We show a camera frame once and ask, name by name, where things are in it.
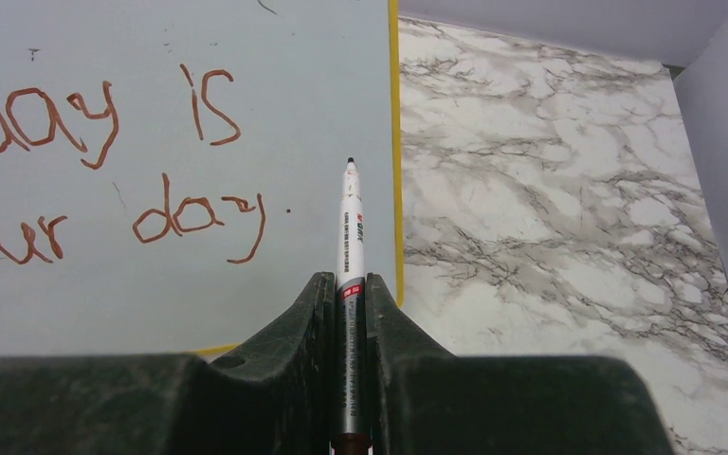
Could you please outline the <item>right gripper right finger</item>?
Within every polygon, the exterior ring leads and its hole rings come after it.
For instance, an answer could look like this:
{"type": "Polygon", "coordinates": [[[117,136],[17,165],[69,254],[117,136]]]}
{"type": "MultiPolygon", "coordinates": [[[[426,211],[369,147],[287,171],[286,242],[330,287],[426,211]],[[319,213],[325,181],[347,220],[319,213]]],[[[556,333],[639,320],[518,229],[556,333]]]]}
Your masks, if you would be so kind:
{"type": "Polygon", "coordinates": [[[601,355],[457,356],[366,282],[377,454],[669,454],[641,377],[601,355]]]}

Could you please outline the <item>white marker pen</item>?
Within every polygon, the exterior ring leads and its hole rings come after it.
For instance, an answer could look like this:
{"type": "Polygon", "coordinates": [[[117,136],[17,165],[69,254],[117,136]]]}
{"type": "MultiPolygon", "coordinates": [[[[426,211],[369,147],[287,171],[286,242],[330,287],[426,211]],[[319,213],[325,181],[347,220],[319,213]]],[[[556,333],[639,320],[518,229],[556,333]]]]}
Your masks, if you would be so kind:
{"type": "Polygon", "coordinates": [[[367,454],[372,445],[367,394],[363,205],[360,177],[348,158],[339,212],[333,346],[331,447],[336,454],[367,454]]]}

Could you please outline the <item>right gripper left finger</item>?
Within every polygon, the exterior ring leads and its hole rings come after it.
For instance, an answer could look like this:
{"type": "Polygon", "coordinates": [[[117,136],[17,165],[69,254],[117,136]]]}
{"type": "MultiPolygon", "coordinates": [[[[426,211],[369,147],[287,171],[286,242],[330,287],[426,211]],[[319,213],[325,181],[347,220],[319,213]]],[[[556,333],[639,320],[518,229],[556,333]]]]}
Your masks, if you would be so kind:
{"type": "Polygon", "coordinates": [[[334,277],[234,350],[0,357],[0,454],[324,454],[334,277]]]}

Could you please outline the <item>yellow framed whiteboard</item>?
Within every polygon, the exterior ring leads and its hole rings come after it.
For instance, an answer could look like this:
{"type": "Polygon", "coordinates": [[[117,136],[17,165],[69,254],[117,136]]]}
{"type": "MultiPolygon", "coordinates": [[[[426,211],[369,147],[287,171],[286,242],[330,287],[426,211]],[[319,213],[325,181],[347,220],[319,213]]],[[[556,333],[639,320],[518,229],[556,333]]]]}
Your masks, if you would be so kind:
{"type": "Polygon", "coordinates": [[[337,267],[403,290],[393,1],[0,1],[0,355],[214,352],[337,267]]]}

